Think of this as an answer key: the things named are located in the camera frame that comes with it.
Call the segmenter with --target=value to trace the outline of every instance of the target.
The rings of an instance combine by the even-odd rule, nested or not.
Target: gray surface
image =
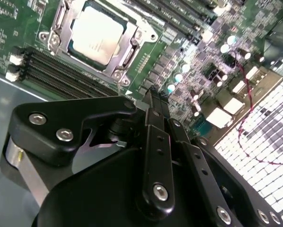
[[[41,102],[0,78],[0,156],[6,138],[10,115],[14,107],[29,102]],[[76,173],[116,152],[117,148],[93,149],[75,157]],[[0,171],[0,227],[30,227],[38,213],[38,205],[30,192],[4,177]]]

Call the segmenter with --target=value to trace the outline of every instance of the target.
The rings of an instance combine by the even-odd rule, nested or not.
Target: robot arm
[[[105,97],[13,111],[2,171],[39,204],[33,226],[283,227],[214,147],[189,140],[163,94],[151,88],[143,101],[149,108]],[[74,175],[87,129],[87,146],[123,141],[126,148]]]

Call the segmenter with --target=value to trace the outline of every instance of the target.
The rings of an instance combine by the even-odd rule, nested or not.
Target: red wire
[[[237,63],[237,66],[239,67],[239,70],[241,71],[243,77],[244,77],[244,80],[245,80],[245,83],[246,83],[246,86],[247,86],[247,92],[248,92],[248,98],[250,100],[250,110],[249,112],[247,113],[247,115],[242,119],[241,121],[241,124],[239,126],[239,129],[238,129],[238,144],[239,144],[239,147],[243,150],[243,152],[247,155],[247,157],[251,157],[242,147],[241,143],[240,143],[240,138],[241,138],[241,135],[242,135],[242,132],[243,132],[243,126],[246,122],[246,120],[249,118],[249,116],[251,115],[251,113],[254,111],[254,106],[253,106],[253,100],[252,100],[252,94],[251,94],[251,87],[250,87],[250,84],[249,84],[249,80],[247,79],[246,77],[246,74],[245,74],[245,70],[244,70],[244,67],[242,65],[240,65],[239,63]],[[267,162],[267,161],[264,161],[264,160],[259,160],[256,156],[253,158],[255,159],[256,161],[258,161],[259,163],[268,163],[268,164],[271,164],[271,165],[283,165],[283,163],[276,163],[276,162]]]

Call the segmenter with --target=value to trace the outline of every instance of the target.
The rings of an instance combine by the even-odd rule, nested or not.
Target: bolt
[[[73,140],[73,133],[70,129],[59,129],[56,132],[56,137],[63,142],[70,142]]]
[[[161,201],[166,201],[168,199],[168,192],[166,188],[160,184],[154,185],[153,188],[155,196],[161,200]]]
[[[122,73],[120,71],[115,71],[114,76],[119,79],[122,76]]]
[[[276,216],[276,214],[274,214],[273,212],[270,211],[270,215],[271,215],[274,222],[276,222],[278,225],[281,224],[281,222],[280,222],[279,218]]]
[[[180,127],[180,123],[178,121],[173,121],[177,127]]]
[[[58,45],[59,42],[60,42],[59,37],[58,37],[57,35],[52,35],[51,43],[52,43],[53,45]]]
[[[269,219],[267,217],[267,215],[262,212],[261,210],[257,210],[258,214],[259,214],[259,217],[260,219],[262,219],[263,222],[265,222],[266,224],[269,224]]]
[[[200,143],[203,144],[204,146],[207,146],[207,142],[203,139],[199,139]]]
[[[129,102],[129,101],[125,101],[125,102],[124,102],[124,105],[125,105],[126,107],[128,107],[129,109],[133,109],[133,108],[134,108],[134,105],[133,105],[131,102]]]
[[[218,206],[217,214],[224,223],[226,223],[227,225],[231,224],[231,216],[224,208]]]
[[[29,116],[29,121],[35,125],[43,125],[47,122],[47,119],[44,115],[40,113],[34,113]]]
[[[138,42],[136,41],[136,39],[131,39],[131,43],[133,46],[137,46]]]

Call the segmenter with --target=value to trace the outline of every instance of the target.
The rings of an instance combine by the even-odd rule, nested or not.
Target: black ram slot
[[[180,6],[180,8],[186,10],[189,13],[191,11],[196,12],[199,15],[199,17],[197,18],[209,25],[212,25],[217,18],[217,15],[201,2],[194,0],[173,0],[173,1],[168,0],[168,1],[170,1],[171,5],[177,4]]]
[[[200,19],[205,21],[207,16],[202,15],[200,12],[197,12],[193,8],[188,8],[187,5],[183,5],[179,0],[158,0],[161,2],[166,8],[168,8],[173,13],[177,14],[180,18],[185,20],[187,23],[191,23],[189,19],[186,17],[194,17],[196,19]]]
[[[27,61],[27,64],[33,65],[34,63],[38,63],[36,67],[41,67],[42,69],[52,69],[55,73],[59,73],[61,79],[68,78],[69,83],[73,83],[76,86],[78,86],[78,84],[80,84],[80,86],[83,85],[89,92],[94,91],[94,93],[97,94],[95,95],[95,97],[118,95],[110,88],[98,83],[91,78],[88,78],[81,72],[70,68],[62,62],[59,62],[56,59],[52,58],[51,56],[38,52],[34,48],[27,48],[24,58]]]
[[[146,0],[135,0],[134,3],[136,3],[142,10],[156,15],[171,28],[184,35],[188,40],[191,41],[197,39],[192,35],[191,28],[186,27],[185,24],[181,24],[181,21],[177,20],[177,16],[170,11],[167,11],[165,8],[154,5],[153,2],[147,2]]]
[[[65,93],[63,90],[60,90],[59,88],[52,87],[51,84],[44,81],[43,79],[40,79],[39,77],[33,77],[33,76],[30,76],[30,75],[26,75],[26,80],[38,85],[39,87],[41,87],[41,88],[43,88],[47,91],[50,91],[54,94],[57,94],[58,96],[60,96],[64,99],[77,99],[77,97],[72,95],[72,94],[70,95],[69,93]]]
[[[43,81],[46,81],[46,84],[51,85],[52,87],[56,87],[60,91],[65,92],[68,95],[73,95],[76,98],[89,98],[88,95],[86,95],[83,92],[78,91],[77,89],[73,88],[72,86],[66,85],[65,83],[62,83],[58,80],[55,80],[51,78],[50,76],[47,76],[41,72],[38,72],[36,70],[29,70],[27,73],[28,76],[42,79]]]
[[[83,84],[71,78],[65,77],[59,71],[53,70],[52,68],[47,67],[44,64],[44,62],[40,61],[39,59],[32,58],[31,62],[32,64],[30,64],[28,71],[35,69],[55,80],[60,81],[61,83],[66,84],[67,86],[73,87],[74,89],[88,95],[89,97],[104,97],[105,96],[103,93],[90,88],[86,84]]]

